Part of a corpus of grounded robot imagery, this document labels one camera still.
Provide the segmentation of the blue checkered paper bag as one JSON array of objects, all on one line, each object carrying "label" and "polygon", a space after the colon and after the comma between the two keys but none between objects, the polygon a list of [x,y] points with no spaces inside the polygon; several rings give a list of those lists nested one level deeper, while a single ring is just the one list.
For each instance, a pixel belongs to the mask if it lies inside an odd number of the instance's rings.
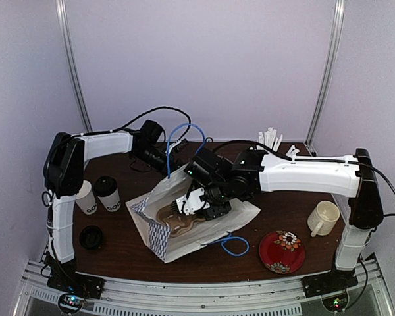
[{"label": "blue checkered paper bag", "polygon": [[152,191],[126,202],[144,244],[164,263],[226,238],[259,214],[248,201],[210,205],[203,188],[188,191],[192,179],[169,167],[169,175]]}]

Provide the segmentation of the black plastic cup lid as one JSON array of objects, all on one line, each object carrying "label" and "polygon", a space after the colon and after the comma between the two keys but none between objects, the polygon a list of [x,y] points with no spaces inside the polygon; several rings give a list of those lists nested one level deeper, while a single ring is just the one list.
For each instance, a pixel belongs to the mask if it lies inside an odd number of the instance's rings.
[{"label": "black plastic cup lid", "polygon": [[101,176],[95,181],[93,190],[97,196],[107,197],[118,190],[117,181],[110,176]]}]

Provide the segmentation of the white paper coffee cup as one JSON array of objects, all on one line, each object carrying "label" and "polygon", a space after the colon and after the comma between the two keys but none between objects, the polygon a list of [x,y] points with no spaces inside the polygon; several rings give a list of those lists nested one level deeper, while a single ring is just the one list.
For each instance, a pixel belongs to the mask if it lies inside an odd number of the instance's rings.
[{"label": "white paper coffee cup", "polygon": [[104,208],[109,212],[118,211],[121,207],[120,196],[117,191],[114,191],[108,196],[99,196],[100,202],[103,204]]}]

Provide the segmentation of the brown pulp cup carrier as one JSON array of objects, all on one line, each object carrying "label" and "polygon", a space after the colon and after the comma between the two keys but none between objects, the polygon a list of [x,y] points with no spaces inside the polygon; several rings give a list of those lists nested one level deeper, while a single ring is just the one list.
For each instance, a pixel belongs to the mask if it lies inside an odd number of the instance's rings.
[{"label": "brown pulp cup carrier", "polygon": [[177,215],[170,211],[170,205],[167,205],[156,214],[157,222],[171,229],[170,237],[175,238],[190,231],[196,223],[203,222],[203,217],[197,215]]}]

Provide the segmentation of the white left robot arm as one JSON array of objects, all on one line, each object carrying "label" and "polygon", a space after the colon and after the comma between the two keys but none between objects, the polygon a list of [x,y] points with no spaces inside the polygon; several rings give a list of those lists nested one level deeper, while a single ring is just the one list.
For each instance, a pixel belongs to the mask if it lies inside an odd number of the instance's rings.
[{"label": "white left robot arm", "polygon": [[59,132],[54,137],[43,168],[49,195],[46,203],[49,210],[49,266],[56,273],[57,283],[67,292],[75,292],[82,285],[80,275],[75,273],[72,226],[76,194],[84,180],[85,162],[128,153],[167,175],[168,171],[179,169],[182,161],[173,153],[156,148],[161,130],[158,123],[147,120],[139,130],[120,128],[85,134]]}]

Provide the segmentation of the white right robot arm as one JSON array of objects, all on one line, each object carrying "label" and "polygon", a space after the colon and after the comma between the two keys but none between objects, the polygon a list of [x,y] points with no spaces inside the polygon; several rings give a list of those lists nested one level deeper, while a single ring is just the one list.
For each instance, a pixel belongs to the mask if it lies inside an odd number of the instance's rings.
[{"label": "white right robot arm", "polygon": [[215,149],[200,148],[184,172],[203,187],[210,206],[232,199],[250,200],[255,194],[276,191],[322,192],[348,198],[350,216],[334,255],[334,269],[324,278],[329,290],[339,290],[350,279],[368,235],[384,219],[381,197],[369,152],[357,149],[343,157],[285,156],[269,148],[246,149],[234,161]]}]

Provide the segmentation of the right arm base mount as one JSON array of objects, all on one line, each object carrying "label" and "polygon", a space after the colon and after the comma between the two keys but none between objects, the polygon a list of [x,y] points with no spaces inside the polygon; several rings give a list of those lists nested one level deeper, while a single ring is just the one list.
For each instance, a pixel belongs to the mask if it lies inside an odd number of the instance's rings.
[{"label": "right arm base mount", "polygon": [[358,285],[355,274],[356,268],[343,270],[334,263],[330,271],[318,275],[305,276],[301,279],[302,287],[307,298],[324,296],[333,292],[346,290]]}]

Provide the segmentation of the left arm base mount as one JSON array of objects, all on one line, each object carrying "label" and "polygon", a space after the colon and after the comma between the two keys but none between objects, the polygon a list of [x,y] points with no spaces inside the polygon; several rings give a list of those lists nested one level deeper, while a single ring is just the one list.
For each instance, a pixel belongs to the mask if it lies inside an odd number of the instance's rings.
[{"label": "left arm base mount", "polygon": [[59,263],[50,257],[47,265],[51,269],[47,281],[48,287],[72,293],[81,298],[99,299],[101,297],[104,279],[77,273],[75,259],[67,263]]}]

